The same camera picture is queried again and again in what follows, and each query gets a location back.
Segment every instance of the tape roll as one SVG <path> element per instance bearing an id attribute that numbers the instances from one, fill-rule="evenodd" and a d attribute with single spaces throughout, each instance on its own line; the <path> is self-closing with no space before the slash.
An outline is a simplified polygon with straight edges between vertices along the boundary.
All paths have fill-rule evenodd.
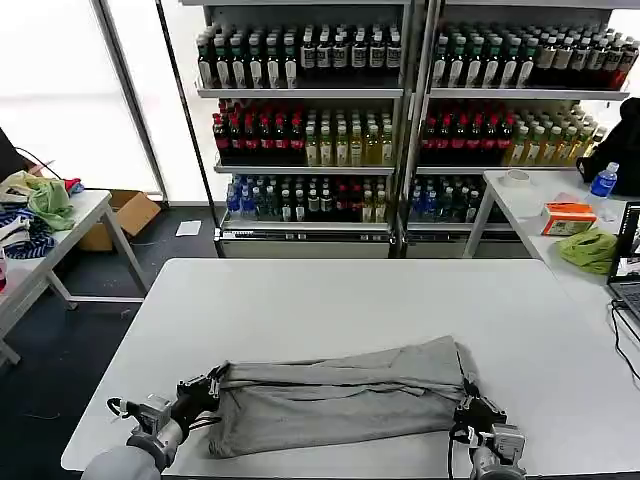
<path id="1" fill-rule="evenodd" d="M 531 185 L 531 177 L 522 170 L 507 170 L 502 177 L 502 184 L 512 188 L 528 187 Z"/>

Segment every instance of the dark floor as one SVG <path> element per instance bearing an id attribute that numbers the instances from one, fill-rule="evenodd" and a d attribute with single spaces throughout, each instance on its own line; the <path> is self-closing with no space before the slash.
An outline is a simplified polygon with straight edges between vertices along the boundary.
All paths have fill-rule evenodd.
<path id="1" fill-rule="evenodd" d="M 202 220 L 197 237 L 176 237 L 181 221 Z M 160 213 L 133 241 L 156 277 L 174 257 L 215 257 L 205 208 Z M 56 268 L 73 294 L 139 296 L 116 254 L 73 251 Z M 6 340 L 22 356 L 0 372 L 0 479 L 70 479 L 60 457 L 138 306 L 91 305 L 67 312 L 46 292 Z"/>

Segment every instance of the table leg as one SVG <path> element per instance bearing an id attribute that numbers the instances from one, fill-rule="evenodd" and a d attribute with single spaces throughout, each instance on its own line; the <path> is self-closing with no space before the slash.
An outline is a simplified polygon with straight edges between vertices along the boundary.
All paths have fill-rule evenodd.
<path id="1" fill-rule="evenodd" d="M 149 283 L 145 279 L 145 273 L 142 271 L 142 267 L 138 263 L 138 259 L 136 258 L 133 250 L 131 250 L 131 245 L 127 242 L 127 239 L 122 232 L 122 228 L 118 224 L 115 215 L 113 214 L 113 210 L 108 208 L 102 217 L 102 221 L 104 222 L 105 227 L 107 227 L 107 231 L 109 232 L 109 236 L 113 243 L 115 244 L 118 252 L 121 256 L 125 257 L 127 262 L 129 263 L 129 271 L 131 272 L 131 276 L 133 277 L 133 281 L 136 283 L 138 288 L 142 290 L 145 294 L 149 292 Z"/>
<path id="2" fill-rule="evenodd" d="M 464 247 L 462 258 L 473 258 L 476 254 L 476 249 L 478 248 L 478 243 L 480 243 L 480 238 L 482 238 L 482 232 L 484 231 L 484 226 L 487 224 L 487 219 L 489 218 L 489 213 L 491 213 L 493 202 L 493 195 L 487 186 L 487 189 L 484 192 L 484 197 L 482 197 L 482 202 L 480 202 L 478 213 L 476 213 L 476 220 L 473 222 L 469 239 Z"/>
<path id="3" fill-rule="evenodd" d="M 17 365 L 20 361 L 20 355 L 16 353 L 16 351 L 11 348 L 9 345 L 5 343 L 4 340 L 0 339 L 0 354 L 4 355 L 7 360 L 9 360 L 14 365 Z"/>
<path id="4" fill-rule="evenodd" d="M 49 282 L 49 287 L 51 287 L 53 293 L 55 293 L 62 303 L 64 303 L 64 308 L 67 310 L 75 310 L 78 307 L 78 304 L 71 300 L 71 294 L 69 293 L 69 290 L 67 290 L 67 287 L 64 286 L 55 273 L 47 273 L 47 281 Z"/>

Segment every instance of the cardboard box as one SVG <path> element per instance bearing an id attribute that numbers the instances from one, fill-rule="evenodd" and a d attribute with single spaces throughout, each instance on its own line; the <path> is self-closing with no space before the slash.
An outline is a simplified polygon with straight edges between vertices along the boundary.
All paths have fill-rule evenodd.
<path id="1" fill-rule="evenodd" d="M 160 213 L 160 207 L 142 192 L 111 190 L 111 208 L 128 238 L 135 237 Z M 96 223 L 78 242 L 78 248 L 88 252 L 110 252 L 113 242 L 103 223 Z"/>
<path id="2" fill-rule="evenodd" d="M 575 235 L 591 228 L 597 218 L 586 203 L 546 203 L 542 235 Z"/>

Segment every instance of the gray cloth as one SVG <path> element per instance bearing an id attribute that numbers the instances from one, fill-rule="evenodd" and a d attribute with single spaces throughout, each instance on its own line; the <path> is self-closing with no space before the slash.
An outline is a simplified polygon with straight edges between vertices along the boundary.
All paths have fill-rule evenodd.
<path id="1" fill-rule="evenodd" d="M 221 386 L 215 458 L 449 430 L 474 381 L 453 338 L 294 364 L 232 364 Z"/>

